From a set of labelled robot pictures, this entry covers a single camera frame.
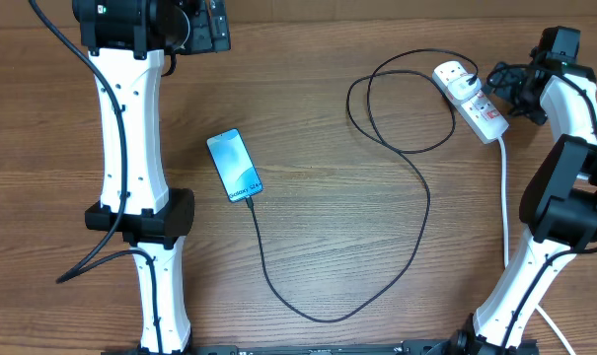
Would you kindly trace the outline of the Galaxy smartphone blue screen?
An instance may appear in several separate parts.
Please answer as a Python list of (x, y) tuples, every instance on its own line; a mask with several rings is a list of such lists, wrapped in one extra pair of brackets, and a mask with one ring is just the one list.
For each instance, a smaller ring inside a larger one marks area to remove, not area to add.
[(263, 184), (238, 129), (206, 140), (206, 146), (230, 202), (263, 191)]

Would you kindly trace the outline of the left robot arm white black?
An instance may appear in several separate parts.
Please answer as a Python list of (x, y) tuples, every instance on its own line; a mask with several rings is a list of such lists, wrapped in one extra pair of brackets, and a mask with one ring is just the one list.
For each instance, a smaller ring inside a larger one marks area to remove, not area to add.
[(135, 262), (143, 330), (136, 354), (189, 354), (183, 251), (194, 195), (170, 188), (162, 164), (159, 95), (180, 55), (227, 51), (223, 0), (75, 1), (81, 42), (96, 76), (104, 143), (99, 200), (86, 226), (120, 233)]

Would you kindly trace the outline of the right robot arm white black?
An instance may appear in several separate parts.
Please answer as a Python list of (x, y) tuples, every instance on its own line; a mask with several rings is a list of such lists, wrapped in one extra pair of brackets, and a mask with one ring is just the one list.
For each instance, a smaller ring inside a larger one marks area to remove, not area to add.
[(577, 62), (580, 32), (543, 30), (528, 64), (499, 62), (483, 91), (510, 103), (511, 116), (549, 123), (554, 147), (522, 195), (518, 251), (485, 302), (434, 354), (535, 354), (524, 344), (529, 318), (555, 278), (579, 254), (597, 252), (597, 80)]

